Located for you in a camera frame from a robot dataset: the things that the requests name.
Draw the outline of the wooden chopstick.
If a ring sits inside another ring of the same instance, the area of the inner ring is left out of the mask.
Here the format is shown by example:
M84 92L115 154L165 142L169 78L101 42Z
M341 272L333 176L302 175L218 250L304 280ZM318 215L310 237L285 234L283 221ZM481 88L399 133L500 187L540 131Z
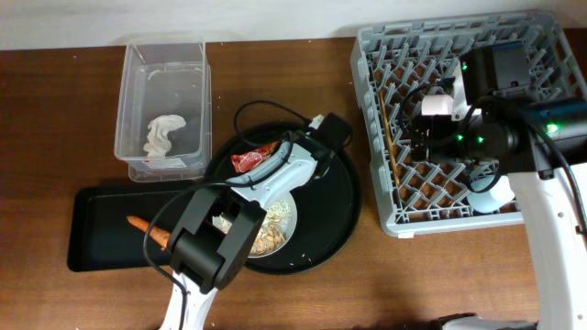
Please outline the wooden chopstick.
M392 134L391 134L391 129L390 129L390 123L389 123L388 116L387 116L387 107L386 107L386 103L385 103L383 89L379 90L378 96L379 96L379 100L380 100L381 108L382 108L382 119L383 119L383 124L384 124L385 138L386 138L387 147L389 149L391 168L392 168L391 172L393 175L393 180L395 182L395 186L399 189L401 187L401 183L400 183L400 180L398 177L397 163L395 161L395 156L394 156L394 144L393 144L393 139L392 139Z

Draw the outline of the blue plastic cup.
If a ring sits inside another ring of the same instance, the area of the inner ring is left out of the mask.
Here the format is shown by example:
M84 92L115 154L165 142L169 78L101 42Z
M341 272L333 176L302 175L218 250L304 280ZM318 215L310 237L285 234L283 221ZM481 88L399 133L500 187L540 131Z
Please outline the blue plastic cup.
M502 176L499 181L487 192L471 192L467 196L467 203L476 212L489 214L497 211L515 198L510 188L507 176Z

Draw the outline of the red snack wrapper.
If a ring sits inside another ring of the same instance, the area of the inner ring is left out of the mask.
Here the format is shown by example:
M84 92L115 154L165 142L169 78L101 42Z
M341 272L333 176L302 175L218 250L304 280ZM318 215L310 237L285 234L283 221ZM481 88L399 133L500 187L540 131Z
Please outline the red snack wrapper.
M245 173L252 171L262 162L269 159L272 154L279 148L281 143L274 141L268 145L255 148L252 151L248 151L239 155L231 155L230 160L236 173Z

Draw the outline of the white tissue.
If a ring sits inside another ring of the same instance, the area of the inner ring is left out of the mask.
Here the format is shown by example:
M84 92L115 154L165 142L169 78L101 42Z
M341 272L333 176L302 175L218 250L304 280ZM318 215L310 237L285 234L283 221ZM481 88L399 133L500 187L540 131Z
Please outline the white tissue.
M168 135L170 132L186 126L180 115L160 115L148 124L148 142L143 146L149 158L162 158L172 149Z

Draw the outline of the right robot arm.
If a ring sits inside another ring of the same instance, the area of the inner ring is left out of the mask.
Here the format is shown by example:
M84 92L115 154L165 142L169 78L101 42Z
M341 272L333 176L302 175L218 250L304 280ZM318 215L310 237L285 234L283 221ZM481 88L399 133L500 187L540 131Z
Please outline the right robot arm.
M545 103L531 96L520 41L473 49L459 58L465 103L451 124L445 112L422 111L398 125L417 148L444 160L495 161L489 187L506 176L526 228L537 292L534 323L476 314L440 319L443 329L583 329L586 326L586 102Z

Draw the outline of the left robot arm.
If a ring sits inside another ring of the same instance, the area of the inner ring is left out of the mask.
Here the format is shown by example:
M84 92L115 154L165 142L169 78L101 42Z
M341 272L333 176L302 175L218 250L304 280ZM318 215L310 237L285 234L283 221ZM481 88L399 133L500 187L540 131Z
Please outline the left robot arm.
M257 168L186 189L191 199L164 245L172 268L165 276L173 289L163 328L203 328L217 292L245 265L270 206L324 176L351 135L341 117L319 115L307 130L286 132Z

